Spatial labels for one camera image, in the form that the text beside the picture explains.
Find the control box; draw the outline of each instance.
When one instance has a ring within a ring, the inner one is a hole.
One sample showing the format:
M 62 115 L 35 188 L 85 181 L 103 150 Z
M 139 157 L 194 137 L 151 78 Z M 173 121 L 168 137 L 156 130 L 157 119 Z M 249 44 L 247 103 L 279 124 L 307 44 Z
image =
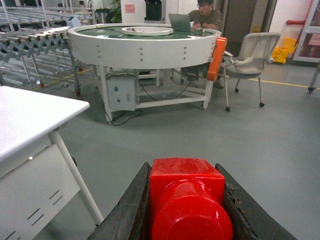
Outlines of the control box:
M 68 27 L 70 27 L 71 29 L 81 26 L 81 22 L 80 22 L 79 17 L 77 15 L 73 15 L 73 16 L 69 17 L 65 22 L 66 22 L 66 25 Z
M 109 107 L 112 110 L 136 110 L 136 77 L 132 75 L 107 76 Z

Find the desk drawer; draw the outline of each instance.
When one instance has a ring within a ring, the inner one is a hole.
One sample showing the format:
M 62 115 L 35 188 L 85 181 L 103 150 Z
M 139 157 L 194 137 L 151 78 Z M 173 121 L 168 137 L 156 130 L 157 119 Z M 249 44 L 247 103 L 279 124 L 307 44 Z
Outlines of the desk drawer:
M 31 240 L 80 190 L 57 145 L 0 179 L 0 239 Z

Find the olive shirt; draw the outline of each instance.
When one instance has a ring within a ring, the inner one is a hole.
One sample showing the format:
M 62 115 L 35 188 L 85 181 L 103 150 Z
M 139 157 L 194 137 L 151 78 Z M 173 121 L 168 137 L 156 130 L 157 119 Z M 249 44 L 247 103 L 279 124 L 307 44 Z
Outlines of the olive shirt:
M 211 10 L 209 16 L 202 16 L 199 10 L 193 10 L 189 14 L 190 22 L 194 21 L 193 25 L 204 22 L 206 24 L 214 24 L 218 31 L 221 30 L 222 26 L 222 14 L 219 10 Z

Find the caster wheel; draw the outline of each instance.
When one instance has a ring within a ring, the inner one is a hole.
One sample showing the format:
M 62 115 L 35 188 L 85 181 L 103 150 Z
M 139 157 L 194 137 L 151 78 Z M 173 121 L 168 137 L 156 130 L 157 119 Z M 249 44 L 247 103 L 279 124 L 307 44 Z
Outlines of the caster wheel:
M 315 87 L 308 87 L 308 91 L 310 94 L 312 94 L 312 92 L 315 90 L 316 88 Z

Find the vent slot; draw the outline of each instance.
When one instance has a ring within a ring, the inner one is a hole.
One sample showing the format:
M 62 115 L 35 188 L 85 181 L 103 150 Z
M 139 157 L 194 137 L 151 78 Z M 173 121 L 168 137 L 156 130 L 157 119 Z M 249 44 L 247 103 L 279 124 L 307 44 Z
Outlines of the vent slot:
M 9 236 L 6 237 L 5 240 L 8 240 L 9 238 L 11 238 L 11 236 L 12 236 L 13 234 L 15 234 L 15 232 L 16 232 L 16 231 L 13 231 Z
M 27 220 L 29 220 L 30 218 L 32 218 L 32 216 L 35 215 L 39 210 L 40 210 L 40 208 L 38 208 L 37 210 L 35 210 L 35 212 L 32 213 L 32 214 L 27 218 Z
M 58 189 L 51 197 L 49 197 L 49 200 L 51 200 L 60 190 Z
M 63 195 L 61 195 L 54 203 L 53 203 L 53 206 L 60 200 L 62 199 Z
M 42 214 L 42 215 L 32 224 L 32 226 L 34 226 L 43 216 L 44 216 L 44 214 Z

